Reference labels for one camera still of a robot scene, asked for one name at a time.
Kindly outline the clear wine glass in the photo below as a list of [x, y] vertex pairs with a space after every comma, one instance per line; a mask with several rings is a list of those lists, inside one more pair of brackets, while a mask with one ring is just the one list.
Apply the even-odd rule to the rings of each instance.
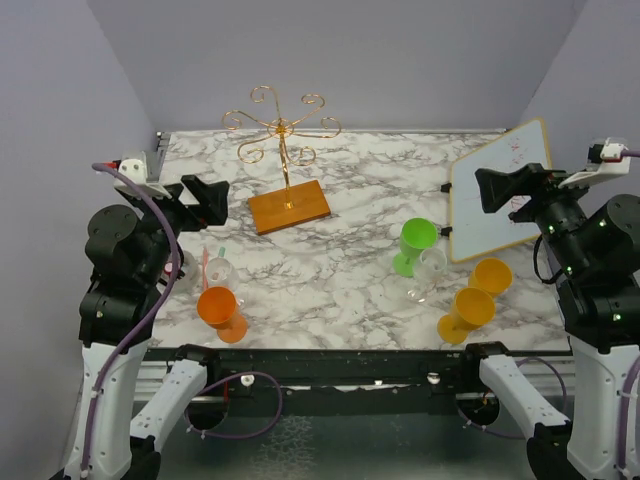
[[224, 287], [230, 290], [236, 299], [236, 303], [242, 306], [245, 303], [239, 274], [235, 267], [223, 257], [211, 258], [204, 269], [207, 282], [206, 288]]
[[415, 285], [407, 292], [410, 300], [422, 303], [427, 294], [444, 276], [448, 260], [445, 253], [438, 248], [424, 250], [413, 265]]

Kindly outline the green plastic wine glass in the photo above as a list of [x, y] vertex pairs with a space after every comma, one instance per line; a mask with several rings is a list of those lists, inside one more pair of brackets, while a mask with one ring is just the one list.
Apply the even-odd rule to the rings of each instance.
[[437, 227], [425, 218], [412, 218], [404, 223], [399, 237], [399, 252], [392, 266], [396, 274], [411, 278], [413, 265], [421, 253], [437, 241]]

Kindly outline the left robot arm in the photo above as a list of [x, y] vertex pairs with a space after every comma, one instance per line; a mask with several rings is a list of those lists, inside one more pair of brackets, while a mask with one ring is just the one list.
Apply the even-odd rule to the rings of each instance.
[[220, 385], [215, 364], [187, 361], [180, 384], [156, 397], [168, 406], [153, 402], [149, 419], [131, 419], [153, 322], [177, 279], [171, 275], [160, 289], [164, 267], [181, 261], [181, 233], [225, 224], [229, 188], [226, 181], [184, 175], [159, 198], [128, 195], [124, 204], [106, 206], [89, 221], [85, 254], [93, 271], [79, 307], [82, 397], [73, 450], [59, 478], [156, 478], [161, 443], [180, 408], [196, 392], [210, 394]]

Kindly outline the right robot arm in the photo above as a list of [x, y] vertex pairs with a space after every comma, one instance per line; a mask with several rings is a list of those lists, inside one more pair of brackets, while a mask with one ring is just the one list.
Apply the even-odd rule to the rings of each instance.
[[512, 173], [475, 173], [482, 208], [514, 196], [528, 202], [509, 218], [534, 223], [560, 265], [557, 287], [574, 359], [574, 410], [562, 414], [522, 374], [503, 345], [473, 345], [459, 367], [469, 390], [488, 387], [517, 422], [538, 479], [636, 479], [639, 448], [639, 198], [619, 194], [591, 216], [565, 187], [568, 174], [528, 164]]

